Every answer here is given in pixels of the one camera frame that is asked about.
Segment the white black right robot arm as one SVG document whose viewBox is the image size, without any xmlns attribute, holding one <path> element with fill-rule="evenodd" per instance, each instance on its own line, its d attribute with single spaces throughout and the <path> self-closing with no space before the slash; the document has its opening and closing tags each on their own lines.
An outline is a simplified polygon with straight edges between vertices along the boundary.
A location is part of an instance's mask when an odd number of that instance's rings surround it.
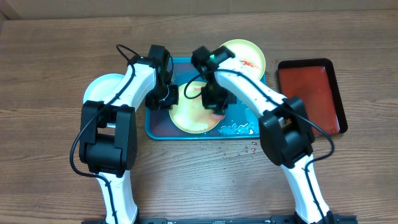
<svg viewBox="0 0 398 224">
<path fill-rule="evenodd" d="M 235 54 L 225 46 L 193 51 L 192 65 L 207 84 L 201 89 L 202 104 L 221 114 L 240 99 L 258 118 L 261 147 L 268 159 L 282 168 L 295 200 L 297 223 L 334 223 L 315 175 L 313 129 L 304 103 L 288 98 L 252 79 Z"/>
</svg>

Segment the green and orange sponge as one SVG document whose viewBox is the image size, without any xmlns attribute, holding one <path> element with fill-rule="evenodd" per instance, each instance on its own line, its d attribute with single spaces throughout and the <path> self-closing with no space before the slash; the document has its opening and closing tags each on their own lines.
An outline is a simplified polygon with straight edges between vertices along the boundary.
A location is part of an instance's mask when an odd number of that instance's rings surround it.
<svg viewBox="0 0 398 224">
<path fill-rule="evenodd" d="M 223 119 L 225 118 L 225 115 L 213 113 L 213 114 L 211 115 L 211 117 L 212 117 L 214 120 L 219 120 L 219 121 L 221 121 L 221 120 L 223 120 Z"/>
</svg>

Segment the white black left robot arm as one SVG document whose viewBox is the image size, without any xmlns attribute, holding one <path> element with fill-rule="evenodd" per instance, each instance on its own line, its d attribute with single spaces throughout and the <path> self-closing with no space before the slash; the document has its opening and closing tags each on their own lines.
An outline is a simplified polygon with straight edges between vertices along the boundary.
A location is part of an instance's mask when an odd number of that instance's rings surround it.
<svg viewBox="0 0 398 224">
<path fill-rule="evenodd" d="M 73 143 L 88 177 L 98 180 L 106 206 L 103 223 L 135 223 L 131 169 L 137 156 L 136 112 L 170 110 L 178 103 L 173 59 L 161 45 L 127 59 L 125 74 L 109 73 L 90 83 L 83 96 L 80 132 Z"/>
</svg>

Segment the yellow plate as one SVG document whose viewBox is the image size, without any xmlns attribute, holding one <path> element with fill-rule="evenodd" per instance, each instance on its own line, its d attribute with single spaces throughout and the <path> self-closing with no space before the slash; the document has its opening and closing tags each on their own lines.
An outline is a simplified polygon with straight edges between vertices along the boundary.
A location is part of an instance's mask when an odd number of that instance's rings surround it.
<svg viewBox="0 0 398 224">
<path fill-rule="evenodd" d="M 266 70 L 266 58 L 256 44 L 244 39 L 233 39 L 221 46 L 232 51 L 247 69 L 251 69 L 251 76 L 258 80 L 263 78 Z"/>
<path fill-rule="evenodd" d="M 197 96 L 205 85 L 205 82 L 194 81 L 187 88 L 187 83 L 179 87 L 178 105 L 173 105 L 169 111 L 170 118 L 178 129 L 190 134 L 201 134 L 210 131 L 220 122 L 211 117 L 215 112 L 205 109 L 201 96 Z"/>
</svg>

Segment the light blue plate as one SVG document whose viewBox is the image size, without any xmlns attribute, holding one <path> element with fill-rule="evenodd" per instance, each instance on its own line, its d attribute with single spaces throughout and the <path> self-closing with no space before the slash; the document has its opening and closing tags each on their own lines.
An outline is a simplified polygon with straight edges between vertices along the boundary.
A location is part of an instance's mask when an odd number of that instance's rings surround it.
<svg viewBox="0 0 398 224">
<path fill-rule="evenodd" d="M 83 95 L 83 103 L 86 101 L 101 101 L 104 97 L 111 94 L 124 75 L 118 73 L 109 73 L 96 78 L 87 87 Z"/>
</svg>

